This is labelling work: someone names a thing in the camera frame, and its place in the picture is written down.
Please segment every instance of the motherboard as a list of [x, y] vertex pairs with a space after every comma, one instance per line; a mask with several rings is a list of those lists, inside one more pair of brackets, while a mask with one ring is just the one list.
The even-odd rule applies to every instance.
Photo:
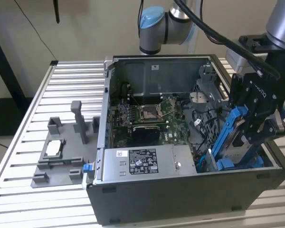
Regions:
[[114, 148], [189, 144], [190, 131], [176, 96], [161, 96], [158, 104], [139, 104], [133, 96], [129, 100], [111, 106]]

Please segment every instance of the black stand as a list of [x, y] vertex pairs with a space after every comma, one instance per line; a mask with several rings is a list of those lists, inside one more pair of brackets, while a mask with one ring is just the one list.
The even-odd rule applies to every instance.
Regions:
[[14, 135], [32, 98], [26, 98], [0, 47], [0, 76], [12, 98], [0, 99], [0, 136]]

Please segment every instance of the blue latch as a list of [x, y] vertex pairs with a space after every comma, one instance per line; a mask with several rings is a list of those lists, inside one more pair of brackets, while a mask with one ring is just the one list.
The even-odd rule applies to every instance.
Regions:
[[222, 158], [217, 161], [218, 170], [226, 170], [229, 168], [234, 168], [234, 164], [229, 158]]
[[93, 164], [84, 164], [84, 167], [83, 167], [83, 172], [93, 172]]

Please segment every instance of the metal case panel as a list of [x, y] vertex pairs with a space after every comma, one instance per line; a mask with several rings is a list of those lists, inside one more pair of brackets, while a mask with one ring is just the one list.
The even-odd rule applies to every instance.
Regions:
[[244, 210], [281, 170], [100, 184], [87, 189], [101, 225]]

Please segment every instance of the label sticker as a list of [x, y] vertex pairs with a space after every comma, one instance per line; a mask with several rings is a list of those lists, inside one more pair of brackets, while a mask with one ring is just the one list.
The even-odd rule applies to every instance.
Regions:
[[128, 157], [128, 151], [116, 151], [116, 157]]
[[129, 164], [132, 175], [158, 173], [156, 150], [129, 150]]

